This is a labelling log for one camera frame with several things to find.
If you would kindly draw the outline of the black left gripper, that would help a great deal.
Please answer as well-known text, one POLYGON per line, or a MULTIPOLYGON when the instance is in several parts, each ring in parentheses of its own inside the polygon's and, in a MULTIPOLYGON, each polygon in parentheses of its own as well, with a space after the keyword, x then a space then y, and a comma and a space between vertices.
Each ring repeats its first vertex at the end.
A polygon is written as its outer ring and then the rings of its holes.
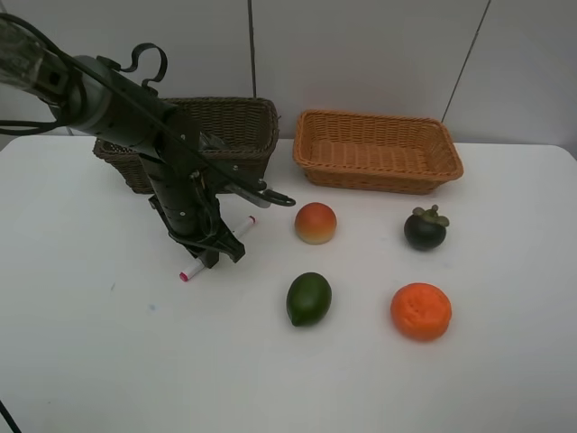
POLYGON ((218 200, 200 180, 179 175, 169 165, 144 155, 140 161, 153 191, 149 203, 173 240, 185 245, 208 269, 219 262, 220 253, 234 263, 244 257, 244 245, 225 226, 218 200))

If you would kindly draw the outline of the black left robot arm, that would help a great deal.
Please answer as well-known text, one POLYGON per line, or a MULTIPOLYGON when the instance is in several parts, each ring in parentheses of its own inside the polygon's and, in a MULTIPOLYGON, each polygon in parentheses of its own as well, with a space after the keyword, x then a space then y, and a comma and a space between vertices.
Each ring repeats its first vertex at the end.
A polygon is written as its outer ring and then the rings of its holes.
POLYGON ((208 268, 222 254, 238 262, 245 248, 221 218, 216 196, 247 185, 230 166, 204 155, 222 150, 224 141, 125 72, 102 57, 72 57, 24 19, 2 14, 1 81, 40 99, 54 119, 4 120, 1 132, 26 136, 69 127, 135 152, 152 184, 151 207, 169 236, 208 268))

